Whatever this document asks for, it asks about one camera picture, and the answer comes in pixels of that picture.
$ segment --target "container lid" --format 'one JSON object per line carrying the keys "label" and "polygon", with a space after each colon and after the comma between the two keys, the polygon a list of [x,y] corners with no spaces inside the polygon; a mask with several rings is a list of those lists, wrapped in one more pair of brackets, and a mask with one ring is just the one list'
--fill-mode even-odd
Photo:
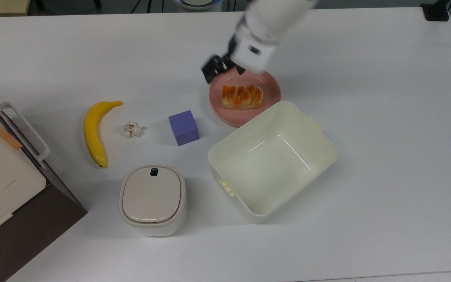
{"label": "container lid", "polygon": [[123,189],[122,209],[127,218],[156,223],[175,215],[182,184],[169,166],[142,166],[127,175]]}

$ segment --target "white table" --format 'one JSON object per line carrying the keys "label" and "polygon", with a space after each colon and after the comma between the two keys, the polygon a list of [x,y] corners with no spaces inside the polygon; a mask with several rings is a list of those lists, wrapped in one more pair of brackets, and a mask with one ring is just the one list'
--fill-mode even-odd
{"label": "white table", "polygon": [[[207,152],[235,130],[213,113],[200,66],[225,51],[240,13],[0,18],[0,103],[48,142],[48,161],[89,214],[10,281],[290,281],[451,271],[451,21],[420,8],[312,11],[268,71],[324,128],[337,162],[263,224],[247,223]],[[108,168],[90,159],[84,114]],[[200,140],[178,147],[168,116],[192,110]],[[126,139],[128,121],[146,129]],[[141,236],[118,213],[124,175],[177,168],[180,232]]]}

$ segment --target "blue block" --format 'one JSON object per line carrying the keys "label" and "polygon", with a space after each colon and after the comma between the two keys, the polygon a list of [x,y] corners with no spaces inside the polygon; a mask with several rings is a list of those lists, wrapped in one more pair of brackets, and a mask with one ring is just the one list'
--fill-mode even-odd
{"label": "blue block", "polygon": [[173,136],[177,140],[177,145],[182,146],[199,139],[196,121],[190,110],[169,116],[168,120],[170,121]]}

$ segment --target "white container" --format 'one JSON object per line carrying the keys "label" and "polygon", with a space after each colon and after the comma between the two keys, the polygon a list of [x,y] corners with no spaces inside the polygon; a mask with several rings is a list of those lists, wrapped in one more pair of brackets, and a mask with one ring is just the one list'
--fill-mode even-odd
{"label": "white container", "polygon": [[260,223],[337,159],[321,127],[281,101],[208,153],[213,178],[251,223]]}
{"label": "white container", "polygon": [[138,166],[121,185],[122,218],[147,236],[169,236],[176,232],[186,219],[186,206],[186,183],[171,166]]}

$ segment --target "floor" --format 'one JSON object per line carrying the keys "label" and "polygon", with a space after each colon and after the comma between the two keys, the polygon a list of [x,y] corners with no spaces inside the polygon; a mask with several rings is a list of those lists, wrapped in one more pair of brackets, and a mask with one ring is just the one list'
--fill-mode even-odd
{"label": "floor", "polygon": [[[63,14],[143,14],[176,13],[173,0],[101,0],[97,9],[93,0],[43,0],[44,11],[39,11],[35,0],[31,1],[29,16],[51,16]],[[224,0],[222,11],[244,11],[249,0]],[[345,9],[364,7],[418,7],[423,2],[434,0],[320,0],[316,9]]]}

